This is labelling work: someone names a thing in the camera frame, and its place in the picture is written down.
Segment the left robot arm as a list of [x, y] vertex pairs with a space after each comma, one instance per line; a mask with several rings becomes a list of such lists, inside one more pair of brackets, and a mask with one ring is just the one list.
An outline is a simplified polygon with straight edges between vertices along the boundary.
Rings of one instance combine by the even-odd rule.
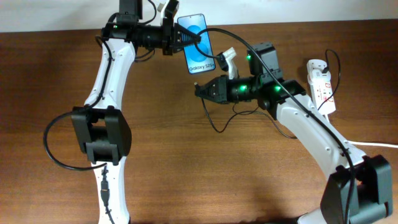
[[79, 147], [95, 173], [100, 223], [130, 223], [126, 205], [124, 167], [131, 150], [131, 129], [122, 114], [127, 75], [139, 47], [173, 55], [200, 36], [175, 23], [178, 1], [160, 10], [159, 26], [143, 23], [141, 1], [120, 1], [119, 11], [102, 28], [102, 59], [95, 84], [72, 123]]

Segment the white power strip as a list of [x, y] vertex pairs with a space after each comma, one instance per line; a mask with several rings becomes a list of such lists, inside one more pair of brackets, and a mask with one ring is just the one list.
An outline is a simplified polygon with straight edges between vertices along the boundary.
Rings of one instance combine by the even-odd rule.
[[336, 110], [331, 85], [331, 73], [324, 72], [326, 62], [319, 59], [311, 59], [307, 62], [307, 80], [310, 85], [312, 101], [319, 113], [323, 116], [329, 115]]

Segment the blue Samsung Galaxy smartphone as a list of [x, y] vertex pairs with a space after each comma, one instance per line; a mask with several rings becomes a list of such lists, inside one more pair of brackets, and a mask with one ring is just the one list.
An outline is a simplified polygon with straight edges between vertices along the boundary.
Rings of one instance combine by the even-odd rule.
[[[177, 19], [177, 23], [188, 29], [194, 34], [207, 28], [206, 20], [203, 14], [194, 14], [190, 16], [182, 16]], [[206, 55], [213, 55], [210, 38], [207, 32], [202, 33], [201, 41], [197, 43], [197, 47]], [[189, 74], [196, 75], [198, 73], [209, 72], [216, 68], [215, 60], [200, 53], [195, 44], [184, 48], [185, 59]]]

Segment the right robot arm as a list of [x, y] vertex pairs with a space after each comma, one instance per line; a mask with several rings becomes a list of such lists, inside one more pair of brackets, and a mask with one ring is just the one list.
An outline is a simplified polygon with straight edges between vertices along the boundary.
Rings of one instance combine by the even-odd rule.
[[320, 206], [280, 223], [374, 223], [393, 213], [392, 168], [382, 156], [369, 157], [346, 140], [317, 110], [295, 80], [276, 77], [253, 47], [250, 66], [264, 73], [252, 76], [222, 75], [196, 85], [202, 100], [228, 104], [257, 100], [260, 108], [290, 130], [316, 160], [327, 184]]

